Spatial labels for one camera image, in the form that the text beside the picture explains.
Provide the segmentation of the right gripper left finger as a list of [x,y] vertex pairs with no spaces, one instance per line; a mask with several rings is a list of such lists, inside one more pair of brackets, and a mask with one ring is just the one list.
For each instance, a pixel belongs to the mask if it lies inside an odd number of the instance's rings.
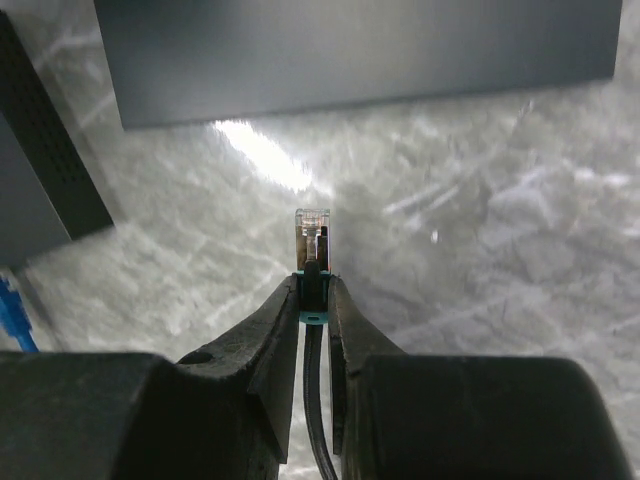
[[298,292],[171,362],[140,353],[1,356],[5,479],[274,479],[288,457]]

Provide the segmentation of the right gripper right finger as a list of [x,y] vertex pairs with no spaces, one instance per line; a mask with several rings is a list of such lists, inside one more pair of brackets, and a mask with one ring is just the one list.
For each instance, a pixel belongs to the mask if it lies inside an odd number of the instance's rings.
[[411,355],[329,284],[334,452],[346,479],[630,479],[602,396],[566,358]]

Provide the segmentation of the black ethernet cable short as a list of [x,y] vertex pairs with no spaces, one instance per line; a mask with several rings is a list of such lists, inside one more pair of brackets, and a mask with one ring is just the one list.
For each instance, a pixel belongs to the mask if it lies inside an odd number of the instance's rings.
[[299,208],[295,212],[296,277],[299,321],[305,325],[303,403],[311,449],[324,479],[335,479],[322,419],[320,393],[321,345],[328,322],[331,277],[328,209]]

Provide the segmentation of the black network switch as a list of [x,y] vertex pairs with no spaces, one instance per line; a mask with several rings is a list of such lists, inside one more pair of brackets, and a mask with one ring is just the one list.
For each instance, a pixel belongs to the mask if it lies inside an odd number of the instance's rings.
[[113,226],[6,13],[1,14],[1,264]]
[[99,1],[126,128],[608,79],[618,1]]

